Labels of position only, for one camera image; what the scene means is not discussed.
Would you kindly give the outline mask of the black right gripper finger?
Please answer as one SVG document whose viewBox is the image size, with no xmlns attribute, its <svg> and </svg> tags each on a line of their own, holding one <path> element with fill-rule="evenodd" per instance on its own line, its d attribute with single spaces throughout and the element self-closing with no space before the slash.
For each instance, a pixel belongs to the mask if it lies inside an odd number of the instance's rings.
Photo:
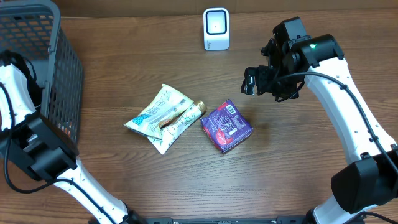
<svg viewBox="0 0 398 224">
<path fill-rule="evenodd" d="M 254 83 L 248 83 L 246 81 L 243 81 L 241 85 L 241 93 L 244 93 L 245 95 L 254 95 L 254 90 L 255 90 Z"/>
<path fill-rule="evenodd" d="M 256 77 L 256 68 L 248 67 L 244 71 L 244 80 L 246 82 L 254 82 Z"/>
</svg>

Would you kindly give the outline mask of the purple sanitary pad pack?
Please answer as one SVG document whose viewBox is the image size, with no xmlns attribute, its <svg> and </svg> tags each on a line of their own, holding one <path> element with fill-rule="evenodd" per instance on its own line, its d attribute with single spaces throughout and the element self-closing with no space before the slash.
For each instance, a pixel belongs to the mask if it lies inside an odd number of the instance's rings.
<svg viewBox="0 0 398 224">
<path fill-rule="evenodd" d="M 230 99 L 202 118 L 201 125 L 221 153 L 236 147 L 253 132 L 253 127 L 243 118 Z"/>
</svg>

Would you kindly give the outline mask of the cream wet wipes pack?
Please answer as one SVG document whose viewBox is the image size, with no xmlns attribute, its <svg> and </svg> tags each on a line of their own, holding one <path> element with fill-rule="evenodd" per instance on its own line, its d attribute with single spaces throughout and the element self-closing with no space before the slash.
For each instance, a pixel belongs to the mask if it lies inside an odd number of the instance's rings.
<svg viewBox="0 0 398 224">
<path fill-rule="evenodd" d="M 161 127 L 182 114 L 192 103 L 191 98 L 163 84 L 151 103 L 124 126 L 143 136 L 160 139 Z"/>
</svg>

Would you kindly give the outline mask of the white tube gold cap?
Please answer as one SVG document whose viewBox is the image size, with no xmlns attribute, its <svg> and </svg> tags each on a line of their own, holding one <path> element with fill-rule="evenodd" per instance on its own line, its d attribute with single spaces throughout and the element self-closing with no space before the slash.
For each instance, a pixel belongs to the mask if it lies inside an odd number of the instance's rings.
<svg viewBox="0 0 398 224">
<path fill-rule="evenodd" d="M 148 137 L 152 145 L 164 155 L 180 135 L 198 120 L 207 110 L 201 100 L 194 101 L 178 119 L 160 130 L 161 138 Z"/>
</svg>

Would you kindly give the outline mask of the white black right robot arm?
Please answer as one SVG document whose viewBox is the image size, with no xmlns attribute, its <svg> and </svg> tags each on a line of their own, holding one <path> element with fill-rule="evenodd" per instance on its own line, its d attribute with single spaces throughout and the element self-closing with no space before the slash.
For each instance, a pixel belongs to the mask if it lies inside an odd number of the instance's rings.
<svg viewBox="0 0 398 224">
<path fill-rule="evenodd" d="M 274 34 L 261 53 L 266 66 L 248 67 L 241 91 L 296 98 L 307 86 L 319 99 L 343 146 L 346 167 L 331 178 L 331 197 L 304 223 L 362 222 L 374 207 L 397 198 L 397 144 L 376 121 L 332 35 Z"/>
</svg>

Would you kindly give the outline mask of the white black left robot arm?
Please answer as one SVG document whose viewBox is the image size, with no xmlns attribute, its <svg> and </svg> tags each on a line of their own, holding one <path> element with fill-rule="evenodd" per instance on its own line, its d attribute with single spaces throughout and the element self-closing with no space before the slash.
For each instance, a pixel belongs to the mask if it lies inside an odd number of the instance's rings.
<svg viewBox="0 0 398 224">
<path fill-rule="evenodd" d="M 39 111 L 41 97 L 33 64 L 16 52 L 1 52 L 1 154 L 8 186 L 32 194 L 54 185 L 85 207 L 95 223 L 145 223 L 85 169 L 69 135 Z M 29 190 L 18 188 L 11 181 L 9 161 L 31 179 L 45 183 Z"/>
</svg>

